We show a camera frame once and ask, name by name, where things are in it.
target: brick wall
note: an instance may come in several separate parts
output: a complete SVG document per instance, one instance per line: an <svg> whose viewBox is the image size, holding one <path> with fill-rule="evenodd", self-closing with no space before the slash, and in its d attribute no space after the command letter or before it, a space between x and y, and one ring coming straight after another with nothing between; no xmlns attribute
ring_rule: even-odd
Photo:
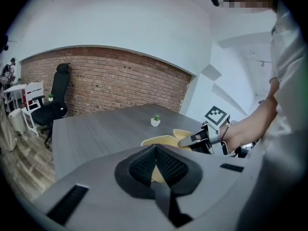
<svg viewBox="0 0 308 231"><path fill-rule="evenodd" d="M157 103L180 111L191 75L146 56L106 48L70 48L22 62L23 83L44 82L51 92L60 63L71 63L65 102L68 116Z"/></svg>

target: succulent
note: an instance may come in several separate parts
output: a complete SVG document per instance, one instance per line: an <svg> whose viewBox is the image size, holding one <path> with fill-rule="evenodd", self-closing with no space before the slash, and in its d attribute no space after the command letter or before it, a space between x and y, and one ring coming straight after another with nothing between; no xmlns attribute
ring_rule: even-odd
<svg viewBox="0 0 308 231"><path fill-rule="evenodd" d="M154 121L159 121L160 115L154 115Z"/></svg>

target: office chair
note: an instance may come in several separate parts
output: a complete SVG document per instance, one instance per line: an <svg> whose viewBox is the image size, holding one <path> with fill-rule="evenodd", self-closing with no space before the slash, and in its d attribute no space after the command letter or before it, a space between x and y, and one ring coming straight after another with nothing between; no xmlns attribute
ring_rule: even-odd
<svg viewBox="0 0 308 231"><path fill-rule="evenodd" d="M43 103L42 98L44 98L44 96L39 96L32 99L33 101L38 100L41 106L40 109L32 112L33 120L41 126L47 126L41 130L41 134L43 134L43 131L49 131L44 142L47 149L49 149L47 142L52 135L53 121L62 118L67 112L67 106L64 102L64 95L71 76L69 73L69 64L70 63L59 64L57 67L57 73L54 74L51 90L51 93L54 95L52 102Z"/></svg>

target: table surface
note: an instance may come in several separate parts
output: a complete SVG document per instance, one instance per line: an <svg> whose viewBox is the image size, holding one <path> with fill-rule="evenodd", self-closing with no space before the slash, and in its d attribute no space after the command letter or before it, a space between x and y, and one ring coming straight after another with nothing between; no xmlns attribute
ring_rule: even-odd
<svg viewBox="0 0 308 231"><path fill-rule="evenodd" d="M7 90L5 90L4 93L16 91L16 90L22 90L22 89L25 89L25 86L26 86L25 84L12 86L12 87L8 88Z"/></svg>
<svg viewBox="0 0 308 231"><path fill-rule="evenodd" d="M161 123L152 127L159 114ZM61 179L92 159L128 150L173 129L195 132L201 123L157 104L97 112L55 120L52 154L56 178Z"/></svg>

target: person's arm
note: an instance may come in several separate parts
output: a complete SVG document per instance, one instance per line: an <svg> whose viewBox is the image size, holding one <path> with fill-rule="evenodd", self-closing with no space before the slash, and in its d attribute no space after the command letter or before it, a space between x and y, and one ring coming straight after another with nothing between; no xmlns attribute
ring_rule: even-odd
<svg viewBox="0 0 308 231"><path fill-rule="evenodd" d="M279 81L273 78L270 82L270 91L264 102L246 119L231 125L223 140L227 143L229 153L239 146L261 139L276 116L277 101L274 94L279 89ZM222 136L226 126L220 128Z"/></svg>

